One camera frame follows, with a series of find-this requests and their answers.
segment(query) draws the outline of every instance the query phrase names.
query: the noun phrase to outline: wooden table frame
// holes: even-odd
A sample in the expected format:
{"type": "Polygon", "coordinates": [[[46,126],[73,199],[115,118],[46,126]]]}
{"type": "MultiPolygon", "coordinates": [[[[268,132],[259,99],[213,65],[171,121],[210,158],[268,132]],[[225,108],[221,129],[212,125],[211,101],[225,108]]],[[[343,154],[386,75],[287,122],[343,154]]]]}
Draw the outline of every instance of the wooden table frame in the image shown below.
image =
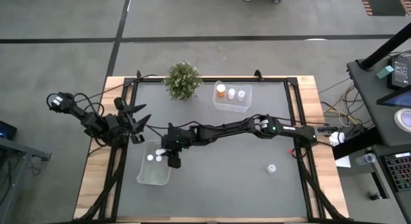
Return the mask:
{"type": "MultiPolygon", "coordinates": [[[[127,77],[109,77],[105,84],[105,89],[113,89],[117,85],[121,85],[125,82],[127,77]]],[[[146,79],[146,81],[159,81],[163,79],[163,76],[151,76],[146,79]]],[[[218,78],[219,80],[231,80],[231,81],[258,81],[257,76],[203,76],[205,81],[210,81],[218,78]]],[[[315,81],[313,76],[264,76],[266,81],[285,81],[288,83],[286,91],[288,91],[288,101],[290,103],[290,111],[292,119],[307,121],[307,122],[324,122],[324,117],[322,115],[322,109],[320,105],[319,96],[317,93],[317,88],[315,86],[315,81]]],[[[127,101],[130,101],[134,97],[132,94],[132,89],[123,91],[123,87],[115,88],[109,92],[106,92],[101,103],[105,107],[105,113],[116,114],[117,110],[114,107],[113,100],[118,96],[125,96],[127,101]]],[[[319,137],[321,141],[327,141],[326,138],[319,137]]],[[[92,141],[90,150],[92,151],[99,146],[92,141]]],[[[76,209],[74,212],[74,218],[79,218],[89,209],[89,207],[94,203],[95,199],[99,196],[104,188],[106,178],[116,169],[119,164],[119,156],[121,155],[121,149],[114,151],[110,148],[103,148],[95,153],[93,153],[86,162],[85,171],[83,174],[82,186],[80,188],[78,201],[76,204],[76,209]],[[110,169],[109,159],[113,154],[116,156],[111,159],[110,162],[113,167],[110,169]]],[[[347,207],[345,204],[344,195],[342,193],[342,188],[340,180],[338,177],[337,167],[335,166],[335,161],[333,157],[332,149],[329,146],[319,144],[307,153],[308,157],[304,158],[304,163],[312,175],[317,175],[315,180],[319,182],[319,186],[328,197],[330,202],[337,208],[337,210],[344,216],[348,216],[347,207]]],[[[312,214],[312,217],[327,217],[329,214],[324,213],[324,209],[321,205],[317,204],[317,199],[309,185],[306,185],[307,197],[306,201],[310,201],[307,205],[311,207],[310,211],[308,208],[308,213],[312,214]]],[[[114,199],[114,194],[119,197],[119,189],[113,187],[110,191],[107,206],[103,206],[105,214],[100,213],[96,215],[95,218],[106,218],[112,216],[112,211],[117,213],[116,208],[113,209],[113,203],[118,204],[114,199]]],[[[116,217],[117,221],[130,221],[130,222],[273,222],[273,221],[306,221],[305,217],[295,217],[295,218],[210,218],[210,217],[116,217]]]]}

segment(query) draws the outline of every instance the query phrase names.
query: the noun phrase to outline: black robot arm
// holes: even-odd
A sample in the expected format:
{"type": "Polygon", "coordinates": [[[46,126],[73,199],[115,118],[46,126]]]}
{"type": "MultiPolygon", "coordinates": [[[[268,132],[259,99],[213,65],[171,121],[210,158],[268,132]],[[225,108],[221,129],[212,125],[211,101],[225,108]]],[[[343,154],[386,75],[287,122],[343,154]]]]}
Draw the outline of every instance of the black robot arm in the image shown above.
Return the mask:
{"type": "Polygon", "coordinates": [[[299,148],[309,148],[317,144],[314,127],[284,125],[276,117],[257,114],[243,121],[220,126],[193,125],[188,130],[169,123],[168,133],[162,137],[161,146],[167,150],[163,155],[168,157],[169,167],[180,168],[179,152],[182,150],[190,146],[205,146],[221,137],[244,133],[254,134],[261,139],[271,139],[278,135],[293,137],[299,148]]]}
{"type": "Polygon", "coordinates": [[[97,141],[101,146],[108,145],[114,148],[126,146],[129,134],[134,144],[144,141],[143,136],[139,135],[139,133],[143,131],[151,114],[138,122],[132,118],[132,114],[138,112],[146,105],[132,107],[128,106],[122,98],[116,98],[114,104],[120,111],[119,116],[112,114],[101,116],[94,111],[86,112],[81,109],[74,101],[75,97],[76,95],[66,92],[50,94],[47,98],[47,104],[52,111],[71,114],[79,119],[85,128],[84,132],[88,136],[104,142],[102,144],[100,141],[97,141]]]}

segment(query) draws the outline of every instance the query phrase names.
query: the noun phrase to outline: concrete floor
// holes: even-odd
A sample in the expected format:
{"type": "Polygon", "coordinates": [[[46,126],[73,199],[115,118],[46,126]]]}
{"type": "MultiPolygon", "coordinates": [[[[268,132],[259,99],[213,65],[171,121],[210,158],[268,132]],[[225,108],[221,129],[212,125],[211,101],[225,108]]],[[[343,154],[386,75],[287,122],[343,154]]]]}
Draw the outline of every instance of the concrete floor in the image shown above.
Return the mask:
{"type": "MultiPolygon", "coordinates": [[[[115,37],[123,5],[124,0],[0,0],[0,39],[115,37]]],[[[409,22],[408,17],[369,17],[360,0],[131,0],[123,37],[392,34],[409,22]]],[[[322,90],[348,77],[347,62],[366,57],[385,41],[128,43],[120,45],[113,75],[136,70],[163,75],[171,64],[186,60],[204,75],[255,69],[314,75],[322,90]]],[[[411,43],[400,49],[411,49],[411,43]]],[[[112,44],[0,44],[0,120],[19,128],[17,141],[53,152],[39,176],[28,171],[16,223],[72,218],[90,140],[76,119],[49,111],[45,99],[58,91],[100,92],[111,51],[112,44]]],[[[348,84],[320,94],[321,100],[333,103],[348,84]]],[[[369,119],[365,109],[355,116],[369,119]]],[[[336,119],[328,121],[340,126],[336,119]]],[[[350,216],[404,223],[394,200],[366,199],[375,190],[370,178],[340,178],[350,216]]]]}

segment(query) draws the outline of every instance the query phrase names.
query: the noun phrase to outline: keyboard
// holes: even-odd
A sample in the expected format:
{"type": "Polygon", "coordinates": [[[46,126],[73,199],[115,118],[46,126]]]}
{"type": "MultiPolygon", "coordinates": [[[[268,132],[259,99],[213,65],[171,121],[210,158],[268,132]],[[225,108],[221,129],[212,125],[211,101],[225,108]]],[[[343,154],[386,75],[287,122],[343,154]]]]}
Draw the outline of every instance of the keyboard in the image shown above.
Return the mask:
{"type": "Polygon", "coordinates": [[[396,191],[411,190],[411,152],[384,156],[396,191]]]}

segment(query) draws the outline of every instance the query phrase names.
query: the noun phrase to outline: potted plant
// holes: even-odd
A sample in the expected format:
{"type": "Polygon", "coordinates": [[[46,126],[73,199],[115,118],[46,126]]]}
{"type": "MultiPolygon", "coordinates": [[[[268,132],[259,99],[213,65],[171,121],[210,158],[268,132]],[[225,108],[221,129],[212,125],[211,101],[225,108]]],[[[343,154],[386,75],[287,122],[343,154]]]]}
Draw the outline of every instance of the potted plant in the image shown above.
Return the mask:
{"type": "Polygon", "coordinates": [[[171,99],[188,99],[195,95],[195,89],[203,84],[200,73],[189,62],[179,62],[170,67],[164,79],[171,99]]]}

